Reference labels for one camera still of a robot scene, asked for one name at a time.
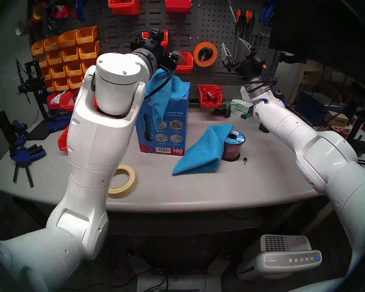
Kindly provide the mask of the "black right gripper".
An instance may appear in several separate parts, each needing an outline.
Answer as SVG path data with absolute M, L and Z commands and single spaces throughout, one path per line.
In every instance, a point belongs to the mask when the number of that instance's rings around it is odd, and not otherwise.
M 254 46 L 250 45 L 242 38 L 238 38 L 240 49 L 240 58 L 246 57 L 243 61 L 234 60 L 229 49 L 221 43 L 221 59 L 224 67 L 228 72 L 238 74 L 237 82 L 259 82 L 263 71 L 266 71 L 265 60 L 256 56 L 257 51 Z

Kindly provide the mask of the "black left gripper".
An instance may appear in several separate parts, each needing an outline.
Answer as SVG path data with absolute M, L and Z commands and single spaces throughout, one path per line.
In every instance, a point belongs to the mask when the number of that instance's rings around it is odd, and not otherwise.
M 156 62 L 155 69 L 167 69 L 170 71 L 175 71 L 177 64 L 181 55 L 178 51 L 172 51 L 171 53 L 166 53 L 163 46 L 156 42 L 145 42 L 144 49 L 148 50 L 153 57 L 151 61 Z

